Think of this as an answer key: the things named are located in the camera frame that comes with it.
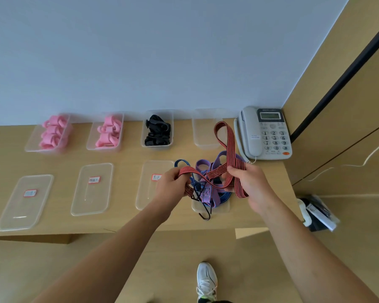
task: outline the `white wall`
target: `white wall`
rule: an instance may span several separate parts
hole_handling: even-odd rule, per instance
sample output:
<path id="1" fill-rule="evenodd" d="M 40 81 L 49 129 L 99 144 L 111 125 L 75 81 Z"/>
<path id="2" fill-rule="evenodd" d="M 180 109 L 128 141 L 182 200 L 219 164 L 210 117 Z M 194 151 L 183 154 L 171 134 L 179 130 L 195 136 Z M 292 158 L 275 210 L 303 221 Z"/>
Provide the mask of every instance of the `white wall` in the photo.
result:
<path id="1" fill-rule="evenodd" d="M 0 0 L 0 125 L 280 107 L 346 2 Z"/>

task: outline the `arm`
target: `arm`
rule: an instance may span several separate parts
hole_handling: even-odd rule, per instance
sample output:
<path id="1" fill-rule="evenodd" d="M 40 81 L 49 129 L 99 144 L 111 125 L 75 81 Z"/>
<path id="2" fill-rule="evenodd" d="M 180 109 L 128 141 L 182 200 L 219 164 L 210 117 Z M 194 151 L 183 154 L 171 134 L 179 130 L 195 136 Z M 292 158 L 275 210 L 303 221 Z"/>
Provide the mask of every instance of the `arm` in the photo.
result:
<path id="1" fill-rule="evenodd" d="M 180 168 L 157 182 L 156 196 L 115 235 L 42 292 L 34 303 L 115 302 L 149 239 L 184 195 L 190 174 Z"/>
<path id="2" fill-rule="evenodd" d="M 278 198 L 261 168 L 228 167 L 250 196 L 250 207 L 267 224 L 303 302 L 379 302 L 379 298 Z"/>

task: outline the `phone keypad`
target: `phone keypad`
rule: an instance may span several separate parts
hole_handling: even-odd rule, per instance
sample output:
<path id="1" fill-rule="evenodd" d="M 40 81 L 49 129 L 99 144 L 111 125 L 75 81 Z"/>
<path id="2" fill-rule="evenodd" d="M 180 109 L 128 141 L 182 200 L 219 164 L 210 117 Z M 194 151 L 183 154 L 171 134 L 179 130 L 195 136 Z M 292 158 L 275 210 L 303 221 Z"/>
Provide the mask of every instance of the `phone keypad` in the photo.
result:
<path id="1" fill-rule="evenodd" d="M 289 155 L 291 152 L 289 135 L 284 124 L 283 122 L 260 122 L 266 155 Z"/>

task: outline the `hand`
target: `hand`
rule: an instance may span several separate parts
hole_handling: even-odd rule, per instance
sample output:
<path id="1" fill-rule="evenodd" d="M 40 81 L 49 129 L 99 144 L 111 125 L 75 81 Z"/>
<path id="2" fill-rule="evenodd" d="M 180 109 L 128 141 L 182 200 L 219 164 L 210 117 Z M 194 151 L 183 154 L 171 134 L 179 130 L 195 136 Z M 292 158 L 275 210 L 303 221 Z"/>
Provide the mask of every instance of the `hand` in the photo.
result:
<path id="1" fill-rule="evenodd" d="M 227 171 L 240 179 L 243 189 L 249 195 L 248 203 L 256 213 L 261 214 L 261 202 L 267 200 L 269 197 L 276 196 L 260 167 L 247 163 L 246 170 L 227 166 Z"/>
<path id="2" fill-rule="evenodd" d="M 151 204 L 160 211 L 164 220 L 168 219 L 171 211 L 185 196 L 185 184 L 191 183 L 191 173 L 178 176 L 180 169 L 179 167 L 170 169 L 162 175 L 156 184 L 156 195 Z"/>

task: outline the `phone display screen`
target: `phone display screen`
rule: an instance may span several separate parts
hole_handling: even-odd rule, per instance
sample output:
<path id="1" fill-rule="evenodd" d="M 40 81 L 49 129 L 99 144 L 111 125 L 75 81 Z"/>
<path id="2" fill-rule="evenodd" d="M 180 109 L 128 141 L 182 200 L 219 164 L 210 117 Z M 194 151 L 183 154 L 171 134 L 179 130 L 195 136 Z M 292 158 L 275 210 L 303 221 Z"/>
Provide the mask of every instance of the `phone display screen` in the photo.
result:
<path id="1" fill-rule="evenodd" d="M 261 119 L 281 119 L 279 113 L 260 113 Z"/>

